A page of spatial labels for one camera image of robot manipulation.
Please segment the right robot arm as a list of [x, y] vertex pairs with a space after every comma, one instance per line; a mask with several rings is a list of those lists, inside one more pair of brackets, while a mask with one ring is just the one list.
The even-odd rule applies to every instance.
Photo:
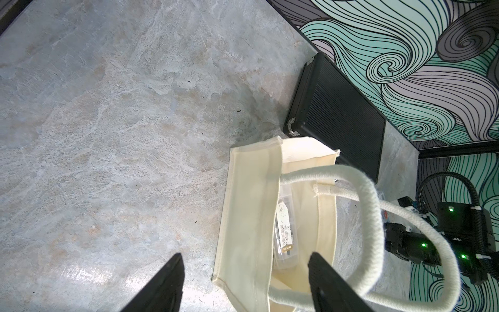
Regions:
[[[464, 184], [471, 203], [437, 203], [437, 224], [433, 224], [423, 200], [423, 191], [431, 180], [444, 177], [457, 179]], [[473, 285], [480, 285], [489, 277], [498, 279], [498, 251], [495, 248], [491, 216], [480, 206], [478, 192], [469, 179], [454, 172], [429, 175], [420, 185], [417, 209], [418, 214], [450, 243], [461, 274], [468, 277]], [[385, 250], [415, 264], [431, 267], [441, 265], [433, 243], [421, 233], [409, 232], [402, 224], [386, 223]]]

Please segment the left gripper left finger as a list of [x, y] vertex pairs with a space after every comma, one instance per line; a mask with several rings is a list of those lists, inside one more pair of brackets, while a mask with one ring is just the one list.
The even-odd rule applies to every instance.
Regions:
[[184, 280], [183, 257], [176, 253], [121, 312], [178, 312]]

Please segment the white label compass case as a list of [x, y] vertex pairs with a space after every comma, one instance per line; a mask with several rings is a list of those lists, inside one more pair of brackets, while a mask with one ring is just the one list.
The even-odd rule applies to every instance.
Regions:
[[298, 265], [298, 254], [292, 189], [290, 185], [282, 185], [274, 221], [274, 268], [280, 271], [294, 268]]

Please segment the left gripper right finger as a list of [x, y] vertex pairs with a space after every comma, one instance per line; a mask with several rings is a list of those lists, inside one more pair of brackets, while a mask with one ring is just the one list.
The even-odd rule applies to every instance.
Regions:
[[319, 253], [312, 253], [308, 267], [316, 312], [373, 312]]

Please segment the cream canvas tote bag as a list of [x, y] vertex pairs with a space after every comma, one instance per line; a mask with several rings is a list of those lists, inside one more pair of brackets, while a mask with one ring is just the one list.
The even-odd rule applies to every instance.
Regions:
[[[382, 208], [373, 181], [336, 162], [339, 151], [316, 139], [272, 139], [233, 147], [212, 281], [237, 311], [313, 310], [308, 262], [313, 252], [330, 265], [337, 244], [337, 197], [361, 206], [362, 250], [347, 284], [364, 301], [399, 311], [452, 311], [461, 291], [457, 259], [447, 240], [417, 214], [386, 203], [416, 226], [438, 251], [442, 293], [432, 302], [374, 292], [383, 271]], [[279, 188], [290, 185], [298, 235], [298, 265], [274, 268], [274, 221]]]

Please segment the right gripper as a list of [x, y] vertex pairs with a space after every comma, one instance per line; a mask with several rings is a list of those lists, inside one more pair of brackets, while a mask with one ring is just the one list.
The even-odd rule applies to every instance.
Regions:
[[420, 233], [408, 232], [403, 224], [385, 223], [385, 250], [401, 260], [416, 264], [440, 265], [437, 249]]

